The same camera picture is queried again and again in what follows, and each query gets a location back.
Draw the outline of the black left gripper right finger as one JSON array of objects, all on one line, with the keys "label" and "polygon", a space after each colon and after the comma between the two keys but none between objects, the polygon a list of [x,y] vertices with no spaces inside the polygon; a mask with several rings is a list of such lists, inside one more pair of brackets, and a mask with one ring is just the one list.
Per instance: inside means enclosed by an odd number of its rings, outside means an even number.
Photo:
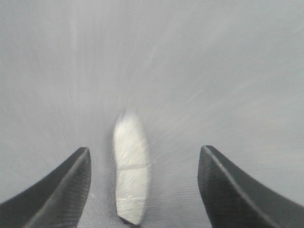
[{"label": "black left gripper right finger", "polygon": [[201,148],[198,187],[214,228],[302,228],[304,208],[258,182],[211,145]]}]

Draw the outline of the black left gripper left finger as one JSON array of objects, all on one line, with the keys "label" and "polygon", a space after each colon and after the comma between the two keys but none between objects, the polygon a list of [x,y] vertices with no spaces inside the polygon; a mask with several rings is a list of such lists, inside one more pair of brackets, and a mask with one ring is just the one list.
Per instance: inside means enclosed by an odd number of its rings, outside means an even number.
[{"label": "black left gripper left finger", "polygon": [[80,147],[43,179],[0,205],[2,228],[76,228],[91,184],[91,156]]}]

